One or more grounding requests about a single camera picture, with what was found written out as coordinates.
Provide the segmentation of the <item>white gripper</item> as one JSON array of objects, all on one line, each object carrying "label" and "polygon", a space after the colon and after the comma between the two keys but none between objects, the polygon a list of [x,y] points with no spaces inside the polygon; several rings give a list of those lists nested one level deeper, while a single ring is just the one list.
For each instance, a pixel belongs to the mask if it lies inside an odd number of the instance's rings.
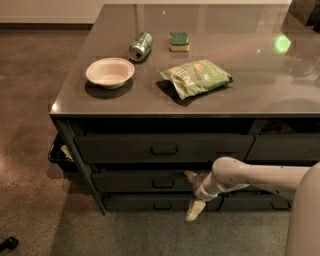
[{"label": "white gripper", "polygon": [[193,171],[184,172],[188,181],[193,184],[193,194],[197,198],[192,198],[189,202],[189,208],[186,213],[187,221],[194,221],[206,206],[205,201],[211,201],[216,198],[221,189],[211,172],[203,172],[199,175]]}]

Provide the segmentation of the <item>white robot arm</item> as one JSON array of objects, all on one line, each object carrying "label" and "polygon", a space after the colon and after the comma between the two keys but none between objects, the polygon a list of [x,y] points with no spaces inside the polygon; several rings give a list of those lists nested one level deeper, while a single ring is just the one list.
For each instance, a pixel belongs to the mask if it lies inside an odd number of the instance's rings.
[{"label": "white robot arm", "polygon": [[311,167],[251,165],[221,157],[211,170],[185,175],[194,194],[188,221],[195,220],[220,193],[254,186],[293,201],[285,256],[320,256],[320,163]]}]

